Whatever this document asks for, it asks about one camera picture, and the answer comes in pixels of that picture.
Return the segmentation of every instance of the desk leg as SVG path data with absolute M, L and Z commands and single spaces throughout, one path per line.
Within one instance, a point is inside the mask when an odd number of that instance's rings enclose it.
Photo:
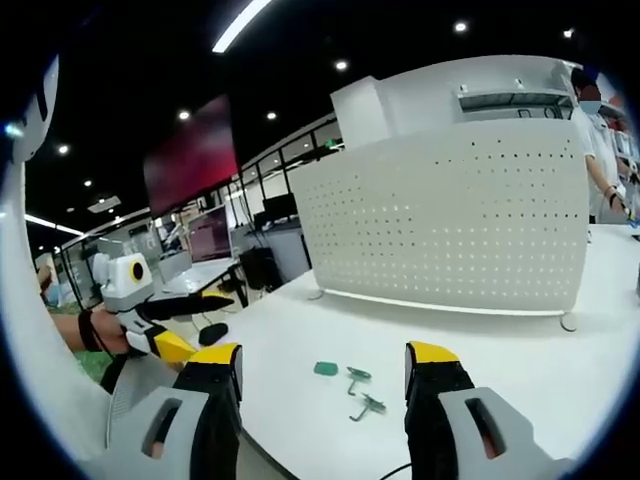
M 247 296 L 244 294 L 244 291 L 242 290 L 242 284 L 240 283 L 240 280 L 238 279 L 238 276 L 236 275 L 236 268 L 234 267 L 232 269 L 229 270 L 229 276 L 231 277 L 231 282 L 233 283 L 235 290 L 236 290 L 236 294 L 238 294 L 238 299 L 240 300 L 240 305 L 242 305 L 242 308 L 247 308 L 249 306 L 249 300 L 247 300 Z

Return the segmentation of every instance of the black mouse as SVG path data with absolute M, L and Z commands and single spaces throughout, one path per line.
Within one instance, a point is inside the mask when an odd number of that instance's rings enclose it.
M 208 327 L 204 327 L 202 330 L 200 330 L 200 334 L 198 335 L 198 342 L 200 343 L 200 345 L 208 347 L 224 337 L 228 331 L 229 327 L 226 323 L 216 323 L 214 325 L 209 325 Z

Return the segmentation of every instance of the green sticky note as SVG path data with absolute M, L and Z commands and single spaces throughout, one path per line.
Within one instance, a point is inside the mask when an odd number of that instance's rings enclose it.
M 318 362 L 313 367 L 314 373 L 318 375 L 326 375 L 327 377 L 333 377 L 338 374 L 338 365 L 331 362 Z

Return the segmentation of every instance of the white perforated panel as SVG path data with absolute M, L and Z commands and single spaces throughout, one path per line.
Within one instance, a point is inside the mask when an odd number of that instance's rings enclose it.
M 290 174 L 322 288 L 470 308 L 570 310 L 587 243 L 571 122 L 469 122 Z

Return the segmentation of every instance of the black ceiling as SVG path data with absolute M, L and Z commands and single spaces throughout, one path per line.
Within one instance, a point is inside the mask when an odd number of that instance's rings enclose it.
M 58 97 L 45 144 L 27 164 L 27 212 L 79 230 L 113 218 L 87 207 L 116 194 L 125 215 L 148 205 L 142 162 L 182 108 L 230 97 L 241 163 L 332 110 L 329 94 L 446 60 L 522 53 L 584 61 L 575 12 L 434 9 L 402 0 L 273 0 L 223 55 L 212 45 L 248 0 L 85 8 L 60 51 Z M 469 22 L 456 35 L 455 21 Z M 333 63 L 349 61 L 338 72 Z M 278 119 L 265 119 L 268 111 Z M 64 157 L 56 148 L 64 143 Z M 90 188 L 83 186 L 91 179 Z M 73 213 L 67 213 L 74 207 Z M 42 229 L 33 246 L 60 239 Z

